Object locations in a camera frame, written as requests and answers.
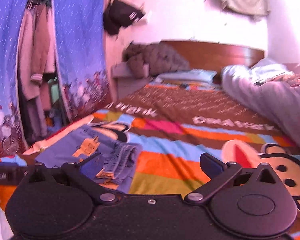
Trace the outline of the blue printed pajama pants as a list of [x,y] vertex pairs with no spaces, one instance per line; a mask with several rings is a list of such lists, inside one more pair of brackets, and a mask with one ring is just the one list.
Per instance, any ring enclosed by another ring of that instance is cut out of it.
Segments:
[[104,164],[94,181],[103,187],[128,193],[142,146],[129,141],[130,126],[123,122],[83,125],[48,147],[36,158],[47,168],[67,162],[80,163],[94,153]]

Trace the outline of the blue floral wardrobe curtain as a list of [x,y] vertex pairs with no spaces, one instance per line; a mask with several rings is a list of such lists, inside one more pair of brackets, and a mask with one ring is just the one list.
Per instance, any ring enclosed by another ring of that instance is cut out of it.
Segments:
[[17,69],[24,12],[40,4],[52,11],[55,40],[55,72],[45,73],[40,87],[45,138],[93,113],[108,97],[104,0],[0,0],[0,159],[17,159],[37,142],[28,143],[23,133]]

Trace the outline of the hanging pink coat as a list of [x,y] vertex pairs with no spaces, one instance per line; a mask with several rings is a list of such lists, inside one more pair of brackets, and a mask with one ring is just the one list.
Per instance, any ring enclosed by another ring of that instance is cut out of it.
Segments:
[[18,44],[18,95],[23,133],[28,143],[47,136],[40,87],[45,73],[55,72],[52,11],[45,4],[26,9]]

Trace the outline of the black hanging bag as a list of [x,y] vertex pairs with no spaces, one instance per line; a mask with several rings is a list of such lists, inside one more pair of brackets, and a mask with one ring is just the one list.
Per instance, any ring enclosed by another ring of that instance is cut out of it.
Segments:
[[127,28],[138,22],[145,13],[121,0],[109,0],[103,13],[103,27],[110,36],[119,34],[122,27]]

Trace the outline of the blue pillow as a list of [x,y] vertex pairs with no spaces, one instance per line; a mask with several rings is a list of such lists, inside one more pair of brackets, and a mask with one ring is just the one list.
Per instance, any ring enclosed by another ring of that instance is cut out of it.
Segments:
[[173,73],[159,74],[155,81],[175,80],[175,81],[197,81],[213,83],[213,78],[217,75],[214,70],[191,69],[187,71],[178,71]]

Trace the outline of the wooden headboard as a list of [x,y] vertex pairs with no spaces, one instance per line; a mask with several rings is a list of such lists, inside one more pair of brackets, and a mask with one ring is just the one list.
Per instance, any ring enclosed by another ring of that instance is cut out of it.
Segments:
[[214,70],[218,73],[229,65],[252,67],[264,58],[264,51],[245,46],[200,41],[162,40],[173,47],[191,68]]

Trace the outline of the grey quilt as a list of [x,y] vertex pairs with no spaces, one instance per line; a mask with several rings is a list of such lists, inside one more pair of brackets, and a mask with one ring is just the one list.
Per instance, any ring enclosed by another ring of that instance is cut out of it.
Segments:
[[245,107],[275,123],[300,147],[300,72],[282,64],[226,66],[223,90]]

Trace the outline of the beige bedside cabinet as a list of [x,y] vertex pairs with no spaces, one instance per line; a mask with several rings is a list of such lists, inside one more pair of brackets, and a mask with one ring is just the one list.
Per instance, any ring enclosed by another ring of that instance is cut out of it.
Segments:
[[149,65],[144,64],[142,67],[144,77],[136,79],[126,62],[115,64],[111,68],[111,77],[116,82],[117,99],[124,98],[129,94],[141,89],[150,82]]

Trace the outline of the colourful paul frank bedsheet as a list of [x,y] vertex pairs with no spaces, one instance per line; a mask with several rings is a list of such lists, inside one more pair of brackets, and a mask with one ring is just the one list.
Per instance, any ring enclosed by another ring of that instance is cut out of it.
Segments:
[[[61,167],[35,158],[83,126],[123,122],[140,144],[129,192],[94,204]],[[204,204],[185,196],[210,181],[208,153],[241,174]],[[300,148],[221,89],[150,83],[0,159],[0,239],[300,239]]]

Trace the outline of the brown tufted cushion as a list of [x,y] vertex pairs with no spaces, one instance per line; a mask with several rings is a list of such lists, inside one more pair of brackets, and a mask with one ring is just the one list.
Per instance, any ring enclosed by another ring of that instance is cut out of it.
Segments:
[[136,44],[130,43],[123,52],[123,59],[133,76],[143,78],[144,65],[148,65],[150,76],[162,73],[190,70],[190,63],[172,46],[165,43]]

